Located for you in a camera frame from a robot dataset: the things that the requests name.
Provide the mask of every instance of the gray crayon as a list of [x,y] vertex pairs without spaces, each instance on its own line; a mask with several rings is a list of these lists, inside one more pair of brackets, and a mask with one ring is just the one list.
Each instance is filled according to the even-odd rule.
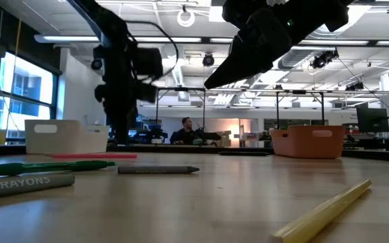
[[33,192],[74,183],[73,174],[47,174],[0,178],[0,196]]
[[199,168],[191,166],[119,166],[118,173],[192,173]]

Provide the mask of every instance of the white storage bin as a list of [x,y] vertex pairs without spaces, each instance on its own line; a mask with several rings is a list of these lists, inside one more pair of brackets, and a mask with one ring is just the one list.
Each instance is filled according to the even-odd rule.
[[109,126],[83,127],[75,120],[25,120],[28,154],[106,152]]

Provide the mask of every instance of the ceiling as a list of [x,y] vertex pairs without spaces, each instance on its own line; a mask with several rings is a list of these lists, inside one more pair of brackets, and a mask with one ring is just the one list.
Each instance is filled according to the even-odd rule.
[[[238,29],[226,22],[210,22],[208,17],[211,0],[198,1],[198,7],[187,9],[197,11],[194,24],[190,27],[183,27],[177,22],[177,15],[180,6],[157,5],[157,11],[152,5],[122,5],[106,4],[104,7],[115,12],[125,20],[142,20],[159,24],[170,36],[208,36],[208,37],[233,37]],[[7,11],[24,20],[43,34],[54,35],[93,35],[88,24],[78,15],[77,12],[64,0],[0,0],[0,5]],[[363,38],[363,39],[389,39],[389,7],[372,7],[349,29],[345,30],[337,38]],[[183,20],[188,18],[187,13],[182,16]],[[129,30],[134,36],[162,36],[154,26],[129,24]],[[93,59],[93,44],[73,44],[70,46],[72,54],[81,62],[89,66]],[[166,58],[166,50],[171,49],[166,44],[148,44],[162,50],[163,58]],[[191,86],[202,86],[204,80],[212,74],[216,67],[203,67],[201,60],[205,53],[213,53],[216,63],[220,63],[228,54],[229,45],[202,45],[202,44],[180,44],[180,58],[186,60],[182,67],[182,75],[190,77]],[[318,89],[339,88],[339,82],[349,80],[354,75],[363,74],[364,83],[370,89],[378,88],[379,74],[389,67],[389,48],[365,48],[365,47],[339,47],[343,63],[336,60],[328,64],[325,69],[313,70],[308,68],[308,61],[295,67],[294,72],[289,72],[284,78],[286,82],[279,81],[284,88],[289,89],[312,89],[313,85]],[[172,62],[164,62],[164,69],[172,67]],[[258,82],[255,88],[271,88],[272,85],[262,86]]]

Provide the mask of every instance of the white ceiling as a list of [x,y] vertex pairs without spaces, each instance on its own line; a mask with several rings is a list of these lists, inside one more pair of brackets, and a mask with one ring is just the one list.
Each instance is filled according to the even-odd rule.
[[[206,14],[209,11],[209,2],[200,1],[202,7],[191,7]],[[7,11],[20,17],[27,24],[43,34],[64,34],[64,35],[92,35],[88,24],[73,10],[69,3],[59,0],[0,0],[0,5]],[[238,29],[229,23],[210,22],[207,16],[196,14],[196,20],[191,27],[182,27],[177,23],[176,16],[180,7],[158,6],[159,13],[153,11],[152,6],[137,5],[127,6],[121,4],[105,5],[106,8],[114,11],[125,20],[143,20],[161,24],[163,29],[170,36],[216,36],[232,37]],[[387,7],[372,7],[371,11],[382,11],[384,13],[366,13],[364,16],[347,31],[340,35],[340,38],[377,38],[389,39],[389,14],[386,14]],[[153,26],[129,24],[129,29],[134,36],[161,36],[160,31]],[[163,44],[154,45],[160,49]],[[77,55],[79,60],[88,63],[92,60],[92,44],[76,44],[72,53]],[[181,49],[199,51],[202,53],[212,52],[215,57],[225,57],[228,52],[228,45],[180,45]],[[369,61],[372,65],[389,67],[389,48],[338,48],[340,58],[345,61],[353,74],[365,73],[365,83],[370,88],[376,88],[379,82],[378,74],[385,72],[385,69],[378,67],[367,67]],[[302,66],[303,72],[290,72],[287,75],[285,85],[292,88],[307,88],[315,82],[322,89],[331,87],[338,82],[352,78],[353,75],[340,63],[333,62],[327,66],[328,70],[320,70],[314,76]],[[203,80],[211,75],[214,67],[203,68],[193,65],[182,67],[184,76],[199,77],[199,86],[203,86]]]

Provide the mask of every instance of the window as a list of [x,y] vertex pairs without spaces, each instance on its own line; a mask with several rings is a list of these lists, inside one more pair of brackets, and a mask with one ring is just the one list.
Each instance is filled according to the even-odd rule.
[[0,90],[51,104],[53,74],[6,53],[1,59]]
[[0,65],[0,130],[7,141],[25,137],[25,120],[50,119],[56,77],[11,53]]

